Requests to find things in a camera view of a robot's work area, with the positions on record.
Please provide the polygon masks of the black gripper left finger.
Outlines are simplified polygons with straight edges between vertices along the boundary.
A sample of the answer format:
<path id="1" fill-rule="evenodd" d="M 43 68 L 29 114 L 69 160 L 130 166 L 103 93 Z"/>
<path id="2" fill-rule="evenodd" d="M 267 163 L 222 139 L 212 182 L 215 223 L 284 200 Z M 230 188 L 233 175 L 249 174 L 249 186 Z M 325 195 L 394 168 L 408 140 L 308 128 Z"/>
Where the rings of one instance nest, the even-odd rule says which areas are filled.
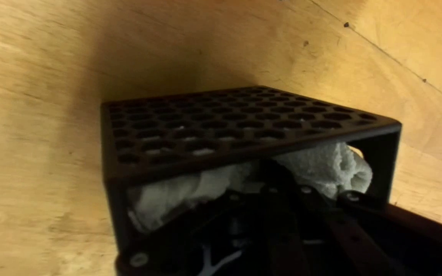
<path id="1" fill-rule="evenodd" d="M 117 276 L 259 276 L 256 206 L 256 195 L 229 192 L 136 235 L 117 257 Z"/>

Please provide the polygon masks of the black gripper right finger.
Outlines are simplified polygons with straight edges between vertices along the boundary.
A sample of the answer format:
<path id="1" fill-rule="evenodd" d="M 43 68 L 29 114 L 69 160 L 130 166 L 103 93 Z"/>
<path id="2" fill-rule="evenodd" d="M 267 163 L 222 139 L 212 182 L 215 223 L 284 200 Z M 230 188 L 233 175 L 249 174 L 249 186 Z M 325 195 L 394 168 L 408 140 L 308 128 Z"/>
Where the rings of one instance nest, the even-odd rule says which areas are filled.
<path id="1" fill-rule="evenodd" d="M 442 276 L 442 224 L 359 192 L 330 201 L 273 162 L 262 178 L 270 276 Z"/>

